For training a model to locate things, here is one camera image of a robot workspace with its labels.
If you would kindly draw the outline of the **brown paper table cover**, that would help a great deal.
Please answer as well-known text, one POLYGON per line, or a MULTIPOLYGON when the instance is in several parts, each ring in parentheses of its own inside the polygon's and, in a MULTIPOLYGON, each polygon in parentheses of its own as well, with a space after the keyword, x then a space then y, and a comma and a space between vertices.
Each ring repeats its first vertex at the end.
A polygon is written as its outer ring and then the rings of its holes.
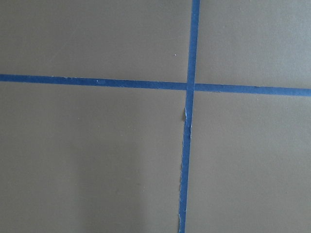
POLYGON ((3 233, 308 233, 308 0, 3 0, 3 233))

